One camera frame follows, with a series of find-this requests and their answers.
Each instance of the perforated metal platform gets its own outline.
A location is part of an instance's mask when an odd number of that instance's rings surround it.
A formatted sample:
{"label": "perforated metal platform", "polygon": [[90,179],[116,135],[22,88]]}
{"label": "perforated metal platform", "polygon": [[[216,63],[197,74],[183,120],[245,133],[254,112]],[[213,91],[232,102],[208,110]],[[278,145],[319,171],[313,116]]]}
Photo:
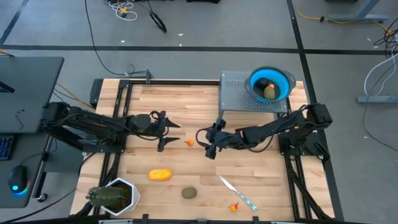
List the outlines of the perforated metal platform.
{"label": "perforated metal platform", "polygon": [[222,71],[220,85],[220,115],[222,111],[258,111],[287,113],[286,100],[262,103],[246,93],[244,81],[250,72]]}

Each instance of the white flower pot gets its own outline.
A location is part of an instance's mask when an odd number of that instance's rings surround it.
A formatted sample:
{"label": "white flower pot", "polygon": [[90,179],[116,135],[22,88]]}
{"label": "white flower pot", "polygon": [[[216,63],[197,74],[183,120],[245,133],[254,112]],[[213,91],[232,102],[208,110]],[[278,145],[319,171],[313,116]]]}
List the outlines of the white flower pot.
{"label": "white flower pot", "polygon": [[118,216],[118,215],[122,214],[123,212],[133,211],[133,210],[136,208],[136,205],[137,205],[137,203],[138,203],[138,201],[139,201],[139,198],[140,198],[140,196],[141,196],[141,195],[139,194],[139,192],[138,192],[138,190],[137,190],[137,188],[136,188],[136,186],[135,186],[134,184],[131,184],[131,183],[129,183],[129,182],[123,180],[122,178],[116,178],[114,181],[110,182],[110,183],[107,184],[106,186],[107,186],[107,187],[110,187],[110,186],[112,186],[115,182],[118,182],[118,181],[124,182],[125,184],[127,184],[127,185],[129,185],[129,186],[131,187],[131,203],[130,203],[128,206],[126,206],[126,208],[122,209],[122,210],[121,210],[120,212],[118,212],[118,213],[114,213],[113,211],[110,211],[110,210],[107,209],[106,207],[101,206],[101,208],[102,208],[103,210],[109,212],[110,214],[112,214],[112,215],[114,215],[114,216]]}

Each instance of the blue bowl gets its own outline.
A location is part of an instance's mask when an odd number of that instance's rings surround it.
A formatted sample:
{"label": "blue bowl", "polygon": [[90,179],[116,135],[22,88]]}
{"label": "blue bowl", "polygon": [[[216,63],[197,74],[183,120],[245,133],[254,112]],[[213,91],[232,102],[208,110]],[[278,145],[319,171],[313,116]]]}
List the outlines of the blue bowl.
{"label": "blue bowl", "polygon": [[[275,83],[279,88],[279,96],[275,100],[268,100],[264,98],[264,95],[259,95],[253,90],[254,84],[265,78]],[[255,97],[258,101],[263,103],[273,103],[285,99],[290,95],[293,88],[296,86],[296,79],[294,76],[286,71],[283,71],[275,67],[260,67],[253,71],[249,78],[245,81],[245,88],[249,95]]]}

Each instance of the computer mouse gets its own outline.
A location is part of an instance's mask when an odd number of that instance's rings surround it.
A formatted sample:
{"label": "computer mouse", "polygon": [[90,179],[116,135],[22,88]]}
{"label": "computer mouse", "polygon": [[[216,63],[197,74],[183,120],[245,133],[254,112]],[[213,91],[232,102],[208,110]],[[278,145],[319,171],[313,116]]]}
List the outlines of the computer mouse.
{"label": "computer mouse", "polygon": [[18,165],[11,169],[8,177],[8,185],[14,193],[19,193],[25,190],[27,185],[26,167]]}

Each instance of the knife handle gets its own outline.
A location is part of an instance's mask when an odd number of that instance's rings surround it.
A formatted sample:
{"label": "knife handle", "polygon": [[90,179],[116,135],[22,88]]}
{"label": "knife handle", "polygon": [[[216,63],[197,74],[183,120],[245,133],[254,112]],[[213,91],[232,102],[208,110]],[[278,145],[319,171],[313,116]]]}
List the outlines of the knife handle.
{"label": "knife handle", "polygon": [[238,193],[238,195],[239,196],[241,196],[241,198],[256,212],[258,209],[257,209],[257,207],[253,204],[253,203],[251,203],[250,201],[249,201],[249,199],[247,199],[245,196],[243,196],[243,194],[241,194],[240,192],[236,192],[236,193]]}

